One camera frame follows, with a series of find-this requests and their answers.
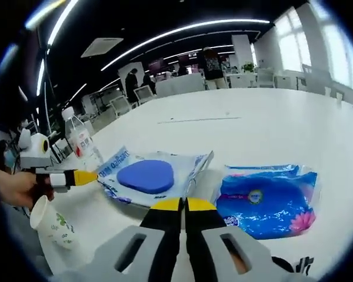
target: bottle cap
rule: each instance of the bottle cap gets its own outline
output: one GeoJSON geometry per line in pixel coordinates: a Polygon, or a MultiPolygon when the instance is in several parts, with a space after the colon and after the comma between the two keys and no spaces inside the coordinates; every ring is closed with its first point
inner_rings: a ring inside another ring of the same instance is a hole
{"type": "Polygon", "coordinates": [[[64,121],[67,121],[68,119],[73,117],[74,114],[75,114],[75,111],[73,110],[73,107],[68,107],[61,112],[61,115],[64,121]]]}

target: potted plant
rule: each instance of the potted plant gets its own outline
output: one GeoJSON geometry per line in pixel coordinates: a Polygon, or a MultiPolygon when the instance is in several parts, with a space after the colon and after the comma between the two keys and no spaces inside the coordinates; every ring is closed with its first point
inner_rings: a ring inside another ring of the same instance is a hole
{"type": "Polygon", "coordinates": [[[255,69],[255,65],[254,63],[251,63],[251,62],[247,62],[245,63],[241,69],[244,71],[244,72],[254,72],[254,69],[255,69]]]}

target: gray gripper frame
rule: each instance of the gray gripper frame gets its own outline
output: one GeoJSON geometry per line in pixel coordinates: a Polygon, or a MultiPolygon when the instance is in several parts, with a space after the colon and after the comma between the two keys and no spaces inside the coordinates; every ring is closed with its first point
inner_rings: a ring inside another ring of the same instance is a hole
{"type": "Polygon", "coordinates": [[[218,282],[313,282],[313,278],[289,273],[272,261],[271,252],[237,226],[202,231],[215,266],[218,282]],[[238,274],[222,239],[230,240],[249,271],[238,274]]]}
{"type": "Polygon", "coordinates": [[[54,276],[52,281],[146,282],[164,234],[163,230],[129,226],[99,247],[90,264],[54,276]],[[122,273],[131,262],[128,272],[122,273]]]}

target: blue packaging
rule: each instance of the blue packaging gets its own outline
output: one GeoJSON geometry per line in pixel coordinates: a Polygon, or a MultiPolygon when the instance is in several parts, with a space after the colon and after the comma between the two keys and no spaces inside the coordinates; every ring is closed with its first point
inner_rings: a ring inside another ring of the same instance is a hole
{"type": "Polygon", "coordinates": [[[316,172],[291,164],[227,168],[215,201],[227,225],[255,239],[276,239],[299,235],[313,224],[316,172]]]}

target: gray fabric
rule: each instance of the gray fabric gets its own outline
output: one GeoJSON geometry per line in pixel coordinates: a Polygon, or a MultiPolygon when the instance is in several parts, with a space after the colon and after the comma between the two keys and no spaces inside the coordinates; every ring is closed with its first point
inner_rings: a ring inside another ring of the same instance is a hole
{"type": "Polygon", "coordinates": [[[43,254],[38,233],[31,228],[29,218],[21,208],[16,210],[5,203],[3,203],[3,207],[6,211],[9,232],[13,238],[18,242],[35,268],[45,277],[50,277],[52,272],[43,254]]]}

